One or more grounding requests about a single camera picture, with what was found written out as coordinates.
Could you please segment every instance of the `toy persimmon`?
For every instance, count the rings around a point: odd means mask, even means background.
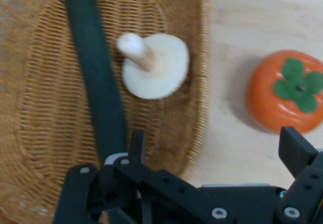
[[[295,50],[266,57],[247,86],[246,105],[264,128],[279,134],[282,126],[300,133],[315,128],[323,119],[323,64]]]

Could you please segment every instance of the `bolt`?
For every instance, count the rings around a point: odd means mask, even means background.
[[[279,197],[280,198],[283,198],[285,195],[286,195],[287,191],[286,190],[283,190],[280,194],[279,194]]]
[[[299,218],[301,216],[299,210],[293,207],[286,207],[284,213],[286,216],[293,219]]]
[[[80,169],[81,174],[86,174],[88,172],[90,172],[90,169],[88,167],[83,167],[83,168]]]
[[[121,164],[129,164],[130,161],[128,159],[122,159],[120,163]]]
[[[214,208],[212,210],[212,216],[215,219],[224,219],[227,217],[227,215],[228,215],[227,211],[224,210],[223,208]]]

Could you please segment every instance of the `light wood surface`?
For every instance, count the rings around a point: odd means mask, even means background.
[[[190,183],[268,183],[293,177],[278,157],[279,137],[249,118],[246,82],[267,54],[296,49],[323,60],[323,0],[211,0],[209,132]],[[305,137],[323,147],[323,126]]]

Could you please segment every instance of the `mushroom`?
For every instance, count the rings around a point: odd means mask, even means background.
[[[175,92],[185,80],[189,52],[179,38],[154,34],[142,38],[126,33],[117,40],[125,56],[122,76],[128,90],[144,99],[160,99]]]

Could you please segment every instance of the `wicker basket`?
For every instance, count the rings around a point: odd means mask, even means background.
[[[98,0],[131,129],[147,133],[147,164],[186,178],[208,110],[208,0]],[[0,214],[50,223],[68,168],[97,164],[86,93],[63,0],[0,0]],[[162,100],[131,95],[115,42],[124,32],[173,34],[190,50],[181,88]]]

